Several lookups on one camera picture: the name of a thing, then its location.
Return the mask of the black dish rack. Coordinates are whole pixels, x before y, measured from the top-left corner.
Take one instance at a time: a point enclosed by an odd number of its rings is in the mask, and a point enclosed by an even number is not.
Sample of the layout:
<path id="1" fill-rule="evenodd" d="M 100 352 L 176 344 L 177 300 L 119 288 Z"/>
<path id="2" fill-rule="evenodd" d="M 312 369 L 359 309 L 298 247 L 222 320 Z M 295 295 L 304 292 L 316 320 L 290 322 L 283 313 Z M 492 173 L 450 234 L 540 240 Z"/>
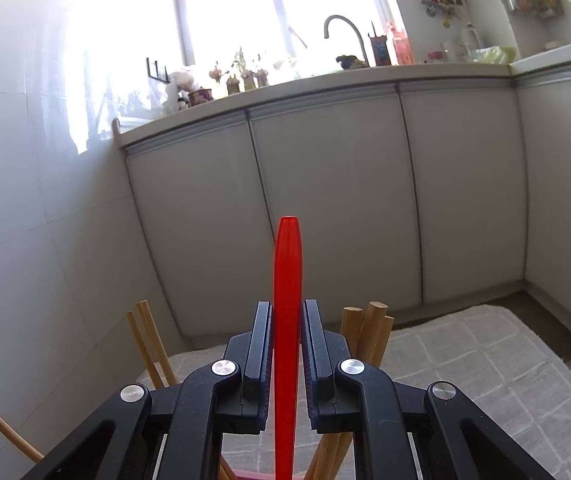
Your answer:
<path id="1" fill-rule="evenodd" d="M 161 66 L 158 61 L 146 58 L 147 74 L 150 79 L 169 84 L 171 82 L 170 75 L 167 73 L 167 67 Z"/>

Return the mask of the red plastic spoon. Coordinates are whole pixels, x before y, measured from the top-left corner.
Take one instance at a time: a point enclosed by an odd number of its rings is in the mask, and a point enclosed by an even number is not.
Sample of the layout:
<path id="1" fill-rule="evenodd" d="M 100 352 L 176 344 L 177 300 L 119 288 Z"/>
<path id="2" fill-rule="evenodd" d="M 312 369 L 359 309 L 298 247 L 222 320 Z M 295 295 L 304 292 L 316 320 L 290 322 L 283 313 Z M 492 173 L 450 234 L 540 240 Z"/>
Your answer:
<path id="1" fill-rule="evenodd" d="M 303 254 L 299 219 L 279 221 L 274 258 L 275 478 L 293 474 Z"/>

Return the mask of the red bottle on counter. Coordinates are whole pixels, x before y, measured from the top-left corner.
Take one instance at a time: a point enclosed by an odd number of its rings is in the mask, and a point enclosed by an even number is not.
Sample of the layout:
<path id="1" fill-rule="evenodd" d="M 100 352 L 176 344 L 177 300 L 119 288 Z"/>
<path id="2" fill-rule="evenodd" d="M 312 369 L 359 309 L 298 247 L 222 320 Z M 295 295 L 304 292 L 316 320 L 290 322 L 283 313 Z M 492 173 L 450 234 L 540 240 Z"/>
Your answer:
<path id="1" fill-rule="evenodd" d="M 395 51 L 397 64 L 400 66 L 412 65 L 415 63 L 408 36 L 403 27 L 398 27 L 394 22 L 387 24 L 389 36 Z"/>

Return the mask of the chrome kitchen faucet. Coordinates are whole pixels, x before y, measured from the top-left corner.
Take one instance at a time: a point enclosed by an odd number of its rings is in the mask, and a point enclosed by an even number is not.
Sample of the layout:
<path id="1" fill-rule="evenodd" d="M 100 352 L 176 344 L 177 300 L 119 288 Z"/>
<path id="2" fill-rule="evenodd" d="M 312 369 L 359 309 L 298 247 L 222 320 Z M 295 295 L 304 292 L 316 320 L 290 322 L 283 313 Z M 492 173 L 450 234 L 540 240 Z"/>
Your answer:
<path id="1" fill-rule="evenodd" d="M 365 39 L 357 25 L 341 14 L 331 14 L 322 25 L 323 41 L 330 47 L 331 53 L 339 58 L 339 64 L 369 67 L 369 58 Z"/>

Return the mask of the green bowl on counter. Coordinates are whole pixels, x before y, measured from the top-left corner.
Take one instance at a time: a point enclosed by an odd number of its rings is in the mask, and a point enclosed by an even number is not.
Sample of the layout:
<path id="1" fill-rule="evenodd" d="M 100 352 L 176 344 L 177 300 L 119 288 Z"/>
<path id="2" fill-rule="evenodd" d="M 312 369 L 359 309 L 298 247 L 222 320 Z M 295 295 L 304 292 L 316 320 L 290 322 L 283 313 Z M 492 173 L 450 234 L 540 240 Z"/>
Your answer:
<path id="1" fill-rule="evenodd" d="M 470 58 L 474 63 L 509 65 L 517 57 L 514 47 L 493 46 L 470 51 Z"/>

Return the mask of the wooden chopstick in holder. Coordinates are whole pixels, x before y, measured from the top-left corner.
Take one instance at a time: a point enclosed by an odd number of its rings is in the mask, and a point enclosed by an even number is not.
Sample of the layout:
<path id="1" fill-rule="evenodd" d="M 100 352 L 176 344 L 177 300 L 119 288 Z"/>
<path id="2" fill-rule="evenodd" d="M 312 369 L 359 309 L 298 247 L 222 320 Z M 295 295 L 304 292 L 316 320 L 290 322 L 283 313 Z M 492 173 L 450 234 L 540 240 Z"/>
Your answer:
<path id="1" fill-rule="evenodd" d="M 28 440 L 24 439 L 24 437 L 14 430 L 2 417 L 0 417 L 0 433 L 33 463 L 38 463 L 44 458 L 42 452 L 34 445 L 31 445 Z"/>

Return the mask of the pink perforated utensil holder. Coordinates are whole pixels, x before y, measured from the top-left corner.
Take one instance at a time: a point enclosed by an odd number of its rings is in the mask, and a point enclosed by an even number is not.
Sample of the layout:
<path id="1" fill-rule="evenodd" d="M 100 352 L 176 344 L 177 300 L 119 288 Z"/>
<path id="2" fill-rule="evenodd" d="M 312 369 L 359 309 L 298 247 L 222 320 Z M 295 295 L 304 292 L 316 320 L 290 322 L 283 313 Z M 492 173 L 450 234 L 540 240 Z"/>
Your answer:
<path id="1" fill-rule="evenodd" d="M 264 474 L 264 472 L 235 470 L 235 475 L 239 480 L 276 480 L 274 474 Z"/>

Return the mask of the grey checked tablecloth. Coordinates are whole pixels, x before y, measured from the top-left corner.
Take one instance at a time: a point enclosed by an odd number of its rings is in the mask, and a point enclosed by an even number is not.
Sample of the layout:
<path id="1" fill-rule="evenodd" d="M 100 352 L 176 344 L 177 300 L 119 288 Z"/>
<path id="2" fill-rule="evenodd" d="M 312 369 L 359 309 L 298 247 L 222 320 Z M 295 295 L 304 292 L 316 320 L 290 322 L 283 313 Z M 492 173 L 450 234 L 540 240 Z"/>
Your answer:
<path id="1" fill-rule="evenodd" d="M 476 306 L 395 330 L 381 364 L 397 382 L 452 382 L 557 479 L 571 479 L 571 360 L 508 309 Z"/>

